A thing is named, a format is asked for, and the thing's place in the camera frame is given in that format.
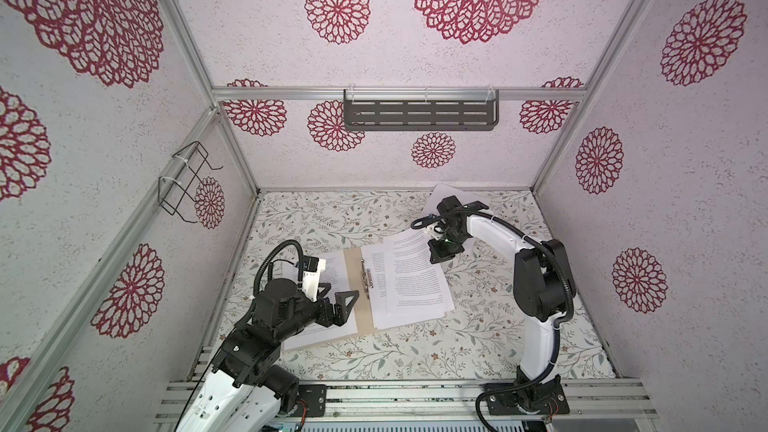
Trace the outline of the beige file folder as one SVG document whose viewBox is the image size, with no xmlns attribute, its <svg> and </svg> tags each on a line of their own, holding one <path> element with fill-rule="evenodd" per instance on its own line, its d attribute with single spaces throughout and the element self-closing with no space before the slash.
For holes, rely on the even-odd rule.
<svg viewBox="0 0 768 432">
<path fill-rule="evenodd" d="M 357 300 L 348 322 L 343 326 L 323 327 L 311 324 L 297 336 L 287 339 L 283 345 L 284 352 L 318 346 L 341 339 L 370 335 L 374 332 L 390 328 L 411 325 L 419 321 L 410 320 L 408 317 L 395 317 L 387 313 L 387 300 L 381 297 L 383 282 L 374 286 L 367 299 L 361 279 L 360 260 L 364 259 L 371 270 L 374 281 L 377 280 L 374 272 L 373 259 L 365 258 L 359 248 L 321 254 L 319 258 L 326 260 L 326 269 L 320 276 L 320 282 L 330 283 L 331 290 L 327 298 L 335 303 L 335 294 L 342 291 L 357 290 L 360 297 Z"/>
</svg>

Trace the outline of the printed paper sheet back wall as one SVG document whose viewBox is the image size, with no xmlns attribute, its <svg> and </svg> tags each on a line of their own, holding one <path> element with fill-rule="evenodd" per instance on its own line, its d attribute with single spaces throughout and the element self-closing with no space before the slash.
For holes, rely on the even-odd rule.
<svg viewBox="0 0 768 432">
<path fill-rule="evenodd" d="M 446 184 L 438 184 L 427 198 L 426 204 L 422 208 L 418 217 L 423 218 L 430 216 L 440 216 L 441 212 L 438 211 L 438 205 L 445 198 L 451 196 L 455 196 L 461 205 L 466 205 L 473 202 L 481 202 L 486 206 L 486 209 L 489 209 L 491 205 L 490 199 L 484 195 L 478 195 L 474 192 L 464 191 Z"/>
</svg>

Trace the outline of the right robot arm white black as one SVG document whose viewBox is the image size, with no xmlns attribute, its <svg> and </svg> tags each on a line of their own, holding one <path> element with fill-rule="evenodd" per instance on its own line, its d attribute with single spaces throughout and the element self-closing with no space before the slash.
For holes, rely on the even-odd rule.
<svg viewBox="0 0 768 432">
<path fill-rule="evenodd" d="M 539 241 L 500 217 L 467 206 L 416 219 L 410 227 L 424 229 L 430 236 L 433 264 L 462 253 L 464 242 L 471 238 L 511 262 L 513 298 L 526 316 L 524 352 L 516 373 L 518 386 L 551 380 L 562 325 L 575 315 L 577 289 L 565 245 L 557 239 Z"/>
</svg>

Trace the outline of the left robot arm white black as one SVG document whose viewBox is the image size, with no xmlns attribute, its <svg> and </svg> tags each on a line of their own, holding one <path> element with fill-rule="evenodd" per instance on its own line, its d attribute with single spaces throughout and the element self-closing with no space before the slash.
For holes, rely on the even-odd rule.
<svg viewBox="0 0 768 432">
<path fill-rule="evenodd" d="M 202 385 L 190 396 L 177 431 L 259 431 L 279 416 L 307 406 L 299 379 L 277 364 L 283 343 L 311 324 L 343 326 L 360 297 L 357 290 L 314 301 L 297 283 L 278 278 L 254 294 L 251 306 L 210 361 Z"/>
</svg>

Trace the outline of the chrome folder clip mechanism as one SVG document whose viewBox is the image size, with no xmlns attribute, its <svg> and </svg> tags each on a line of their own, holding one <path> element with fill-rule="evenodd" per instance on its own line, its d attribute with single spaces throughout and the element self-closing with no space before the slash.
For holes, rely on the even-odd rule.
<svg viewBox="0 0 768 432">
<path fill-rule="evenodd" d="M 370 299 L 370 293 L 374 288 L 371 270 L 367 267 L 364 259 L 360 260 L 360 268 L 361 268 L 361 279 L 364 287 L 364 292 L 367 299 Z"/>
</svg>

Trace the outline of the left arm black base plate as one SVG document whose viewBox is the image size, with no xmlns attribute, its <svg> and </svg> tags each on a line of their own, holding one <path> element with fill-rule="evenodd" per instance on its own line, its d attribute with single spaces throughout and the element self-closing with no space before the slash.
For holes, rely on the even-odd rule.
<svg viewBox="0 0 768 432">
<path fill-rule="evenodd" d="M 326 412 L 328 386 L 299 383 L 282 398 L 281 414 L 294 418 L 318 418 Z"/>
</svg>

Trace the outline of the grey metal wall shelf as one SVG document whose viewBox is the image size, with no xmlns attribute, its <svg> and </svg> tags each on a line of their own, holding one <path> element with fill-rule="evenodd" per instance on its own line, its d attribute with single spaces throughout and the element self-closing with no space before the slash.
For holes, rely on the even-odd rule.
<svg viewBox="0 0 768 432">
<path fill-rule="evenodd" d="M 500 121 L 494 91 L 483 99 L 359 98 L 344 90 L 343 125 L 355 132 L 492 131 Z"/>
</svg>

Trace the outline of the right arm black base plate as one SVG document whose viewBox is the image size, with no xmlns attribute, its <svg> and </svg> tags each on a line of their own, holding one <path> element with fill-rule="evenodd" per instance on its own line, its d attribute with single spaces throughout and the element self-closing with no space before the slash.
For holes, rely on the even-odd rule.
<svg viewBox="0 0 768 432">
<path fill-rule="evenodd" d="M 566 415 L 570 406 L 561 383 L 561 376 L 555 375 L 544 382 L 523 388 L 523 382 L 485 384 L 484 401 L 492 416 L 501 415 Z"/>
</svg>

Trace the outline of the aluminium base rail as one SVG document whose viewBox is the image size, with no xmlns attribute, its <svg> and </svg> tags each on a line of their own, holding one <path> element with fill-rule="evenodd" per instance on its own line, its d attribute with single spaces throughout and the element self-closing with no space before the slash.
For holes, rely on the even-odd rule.
<svg viewBox="0 0 768 432">
<path fill-rule="evenodd" d="M 476 397 L 488 384 L 481 380 L 305 381 L 325 395 L 310 401 L 323 414 L 316 423 L 347 421 L 474 420 Z M 638 379 L 564 379 L 569 409 L 549 406 L 539 416 L 575 419 L 657 419 L 649 393 Z"/>
</svg>

